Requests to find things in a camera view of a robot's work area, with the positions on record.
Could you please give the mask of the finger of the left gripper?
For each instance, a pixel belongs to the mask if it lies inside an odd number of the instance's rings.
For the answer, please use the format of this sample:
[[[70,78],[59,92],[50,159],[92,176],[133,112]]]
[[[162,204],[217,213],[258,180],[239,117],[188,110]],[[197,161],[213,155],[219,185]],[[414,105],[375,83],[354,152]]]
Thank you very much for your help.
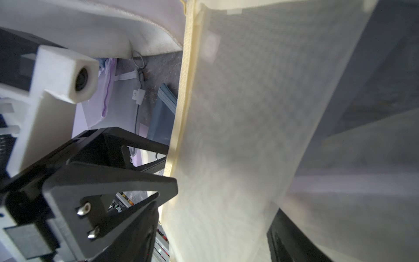
[[[84,131],[76,136],[73,142],[75,148],[70,152],[68,164],[80,162],[149,174],[164,169],[169,151],[168,145],[143,138],[119,127]],[[163,158],[136,167],[130,161],[131,147],[161,154]]]

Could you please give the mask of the blue grey mesh pouch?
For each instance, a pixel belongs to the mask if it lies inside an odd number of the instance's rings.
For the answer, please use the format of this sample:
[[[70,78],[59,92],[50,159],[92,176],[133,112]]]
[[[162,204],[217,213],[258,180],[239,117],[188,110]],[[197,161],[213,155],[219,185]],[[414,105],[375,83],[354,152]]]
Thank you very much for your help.
[[[163,83],[158,90],[158,97],[153,109],[147,139],[164,145],[170,145],[175,120],[177,98]]]

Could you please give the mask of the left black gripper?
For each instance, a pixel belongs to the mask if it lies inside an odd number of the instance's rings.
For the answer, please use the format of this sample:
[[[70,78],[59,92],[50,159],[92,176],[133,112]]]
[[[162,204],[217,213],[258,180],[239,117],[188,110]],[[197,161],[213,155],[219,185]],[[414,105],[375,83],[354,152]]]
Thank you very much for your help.
[[[1,180],[1,232],[21,259],[62,253],[86,260],[110,246],[146,206],[160,207],[178,194],[174,178],[94,165],[98,138],[77,137]],[[110,212],[116,194],[153,191],[147,200]]]

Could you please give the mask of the purple mesh pouch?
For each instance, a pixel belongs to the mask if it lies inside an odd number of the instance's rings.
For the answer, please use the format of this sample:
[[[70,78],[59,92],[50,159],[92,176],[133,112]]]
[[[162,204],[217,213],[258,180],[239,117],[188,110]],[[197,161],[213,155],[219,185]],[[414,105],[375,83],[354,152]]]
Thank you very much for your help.
[[[139,79],[138,70],[117,74],[117,59],[98,59],[98,87],[94,95],[82,103],[77,104],[72,137],[91,129],[101,123],[107,116],[110,99],[115,83]]]

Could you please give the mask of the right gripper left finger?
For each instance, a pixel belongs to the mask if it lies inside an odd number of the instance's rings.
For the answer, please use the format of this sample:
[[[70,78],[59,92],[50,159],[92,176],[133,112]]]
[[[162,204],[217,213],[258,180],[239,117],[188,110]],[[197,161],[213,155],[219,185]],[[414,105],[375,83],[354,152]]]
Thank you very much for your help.
[[[150,262],[154,251],[158,208],[152,202],[105,251],[99,262]]]

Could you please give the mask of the yellow mesh pouch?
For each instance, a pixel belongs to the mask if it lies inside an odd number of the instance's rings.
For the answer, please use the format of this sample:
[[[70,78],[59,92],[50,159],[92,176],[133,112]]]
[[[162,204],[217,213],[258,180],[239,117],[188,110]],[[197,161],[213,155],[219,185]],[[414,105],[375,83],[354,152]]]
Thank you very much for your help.
[[[187,1],[161,221],[173,262],[263,262],[376,1]]]

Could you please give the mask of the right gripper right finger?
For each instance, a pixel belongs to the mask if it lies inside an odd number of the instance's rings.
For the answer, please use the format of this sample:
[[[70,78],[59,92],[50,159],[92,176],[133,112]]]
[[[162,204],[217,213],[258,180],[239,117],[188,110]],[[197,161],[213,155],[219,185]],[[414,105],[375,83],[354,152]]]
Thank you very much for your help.
[[[273,262],[332,262],[281,209],[267,232],[267,241]]]

